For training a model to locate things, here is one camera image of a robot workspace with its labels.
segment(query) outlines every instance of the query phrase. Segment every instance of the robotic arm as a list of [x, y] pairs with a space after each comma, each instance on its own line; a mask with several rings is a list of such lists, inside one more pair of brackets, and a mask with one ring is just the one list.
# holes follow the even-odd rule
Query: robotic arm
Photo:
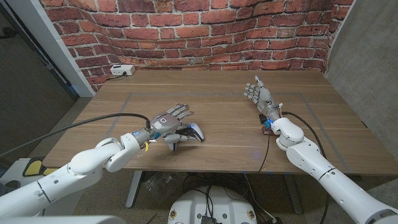
[[34, 216], [62, 197], [97, 183], [102, 177], [103, 166], [109, 172], [122, 169], [150, 143], [149, 140], [162, 136], [174, 148], [179, 141], [194, 139], [191, 135], [199, 136], [198, 140], [203, 141], [203, 134], [195, 123], [181, 121], [193, 114], [184, 112], [186, 110], [188, 105], [174, 106], [153, 117], [149, 129], [127, 133], [121, 136], [120, 142], [116, 138], [105, 139], [94, 149], [78, 153], [50, 175], [3, 195], [0, 204], [6, 206], [0, 207], [0, 218]]
[[360, 186], [344, 175], [319, 151], [318, 146], [304, 137], [304, 133], [288, 118], [281, 118], [277, 105], [263, 82], [255, 77], [257, 85], [247, 84], [245, 96], [270, 121], [276, 143], [286, 151], [288, 160], [311, 175], [358, 224], [397, 223], [398, 210], [370, 196]]

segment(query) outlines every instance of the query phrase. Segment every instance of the gray floor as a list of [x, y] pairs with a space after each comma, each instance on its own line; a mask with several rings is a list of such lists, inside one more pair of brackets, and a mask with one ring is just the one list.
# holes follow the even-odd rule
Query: gray floor
[[[89, 98], [80, 98], [54, 129], [71, 124], [89, 101]], [[30, 157], [45, 156], [61, 136], [62, 134], [58, 134], [42, 141]], [[175, 190], [171, 190], [169, 198], [158, 199], [149, 193], [145, 184], [142, 184], [135, 206], [127, 209], [124, 204], [133, 173], [132, 170], [115, 173], [104, 171], [103, 178], [85, 190], [75, 215], [116, 215], [127, 223], [147, 223], [153, 215], [157, 215], [153, 223], [167, 223], [170, 207], [183, 194], [181, 183], [177, 182], [171, 187]], [[185, 178], [186, 175], [183, 172], [176, 174], [179, 179]], [[325, 191], [311, 177], [295, 176], [304, 209], [302, 215], [293, 212], [282, 175], [249, 174], [248, 178], [257, 192], [257, 201], [271, 214], [280, 217], [284, 223], [319, 223], [325, 206]], [[398, 207], [398, 179], [362, 177], [357, 183], [380, 201]], [[325, 223], [353, 223], [349, 216], [333, 200], [331, 201]]]

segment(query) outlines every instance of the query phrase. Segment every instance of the humanoid robot hand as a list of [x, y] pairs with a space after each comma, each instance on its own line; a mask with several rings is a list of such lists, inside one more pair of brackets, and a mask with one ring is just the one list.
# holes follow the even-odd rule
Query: humanoid robot hand
[[154, 139], [162, 136], [172, 151], [177, 150], [179, 141], [197, 138], [202, 142], [204, 137], [199, 126], [193, 122], [181, 121], [187, 116], [193, 115], [192, 111], [187, 111], [188, 109], [188, 105], [177, 104], [168, 111], [154, 116], [150, 121], [150, 126], [156, 132]]
[[264, 87], [263, 82], [257, 75], [254, 76], [254, 78], [256, 79], [257, 85], [247, 83], [245, 88], [246, 92], [243, 94], [257, 105], [257, 109], [262, 114], [266, 115], [271, 121], [276, 121], [280, 116], [277, 105], [271, 97], [271, 93]]

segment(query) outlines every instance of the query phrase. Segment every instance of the black wire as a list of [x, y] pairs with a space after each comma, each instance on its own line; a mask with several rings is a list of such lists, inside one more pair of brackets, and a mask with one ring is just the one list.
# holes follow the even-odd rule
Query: black wire
[[138, 117], [138, 118], [142, 118], [142, 119], [146, 120], [146, 128], [150, 128], [150, 121], [149, 121], [149, 119], [148, 119], [147, 117], [141, 115], [141, 114], [134, 114], [134, 113], [116, 113], [116, 114], [108, 114], [108, 115], [99, 116], [99, 117], [96, 117], [96, 118], [91, 118], [91, 119], [87, 119], [87, 120], [84, 120], [84, 121], [80, 121], [80, 122], [77, 122], [77, 123], [74, 123], [74, 124], [65, 126], [65, 127], [61, 128], [61, 129], [58, 129], [58, 130], [56, 130], [56, 131], [52, 131], [52, 132], [50, 132], [50, 133], [48, 133], [48, 134], [45, 134], [45, 135], [43, 135], [43, 136], [41, 136], [41, 137], [38, 137], [37, 139], [33, 139], [33, 140], [31, 140], [31, 141], [29, 141], [29, 142], [27, 142], [27, 143], [25, 143], [25, 144], [22, 144], [22, 145], [20, 145], [20, 146], [18, 146], [18, 147], [15, 147], [14, 149], [11, 149], [10, 151], [7, 151], [7, 152], [1, 154], [0, 157], [5, 156], [5, 155], [7, 155], [7, 154], [9, 154], [9, 153], [11, 153], [11, 152], [14, 152], [14, 151], [16, 151], [16, 150], [18, 150], [18, 149], [20, 149], [20, 148], [22, 148], [22, 147], [25, 147], [25, 146], [29, 145], [29, 144], [32, 144], [33, 142], [43, 140], [43, 139], [45, 139], [45, 138], [48, 138], [48, 137], [50, 137], [50, 136], [53, 136], [54, 134], [60, 133], [60, 132], [62, 132], [62, 131], [68, 130], [68, 129], [70, 129], [70, 128], [74, 128], [74, 127], [76, 127], [76, 126], [79, 126], [79, 125], [82, 125], [82, 124], [86, 124], [86, 123], [90, 123], [90, 122], [93, 122], [93, 121], [99, 121], [99, 120], [101, 120], [101, 119], [112, 118], [112, 117], [118, 117], [118, 116], [135, 116], [135, 117]]
[[266, 162], [266, 159], [267, 159], [267, 155], [268, 155], [268, 149], [269, 149], [269, 135], [270, 135], [270, 132], [269, 132], [269, 129], [268, 129], [268, 144], [267, 144], [267, 152], [266, 152], [266, 156], [264, 156], [264, 160], [262, 161], [262, 164], [261, 164], [261, 167], [260, 167], [260, 169], [259, 169], [259, 172], [257, 172], [258, 174], [260, 173], [260, 171], [261, 171], [261, 169], [262, 169], [262, 167], [263, 167], [263, 165], [264, 165], [264, 163]]
[[[311, 127], [307, 122], [305, 122], [304, 119], [302, 119], [302, 118], [301, 118], [299, 115], [297, 115], [297, 114], [294, 114], [294, 113], [291, 113], [291, 112], [287, 112], [287, 111], [282, 112], [282, 114], [283, 114], [283, 115], [289, 114], [289, 115], [295, 116], [297, 119], [301, 120], [301, 122], [303, 122], [303, 123], [311, 130], [312, 134], [315, 136], [315, 139], [317, 140], [317, 143], [318, 143], [318, 145], [319, 145], [319, 149], [321, 150], [321, 153], [322, 153], [323, 157], [326, 159], [326, 154], [325, 154], [325, 151], [323, 150], [322, 144], [321, 144], [321, 142], [320, 142], [320, 140], [319, 140], [317, 134], [316, 134], [315, 131], [312, 129], [312, 127]], [[323, 215], [322, 215], [322, 219], [321, 219], [320, 224], [323, 224], [323, 222], [325, 221], [326, 214], [328, 213], [329, 200], [330, 200], [329, 193], [326, 193], [325, 209], [324, 209], [324, 211], [323, 211]]]
[[106, 81], [108, 81], [108, 80], [119, 80], [119, 78], [125, 77], [126, 75], [127, 75], [127, 72], [123, 72], [122, 75], [120, 75], [118, 77], [107, 78]]

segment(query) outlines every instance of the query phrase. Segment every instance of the brick wall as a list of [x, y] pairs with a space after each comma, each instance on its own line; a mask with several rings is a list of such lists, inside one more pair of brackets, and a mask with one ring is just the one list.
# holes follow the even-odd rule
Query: brick wall
[[138, 70], [325, 72], [353, 0], [41, 0], [95, 91]]

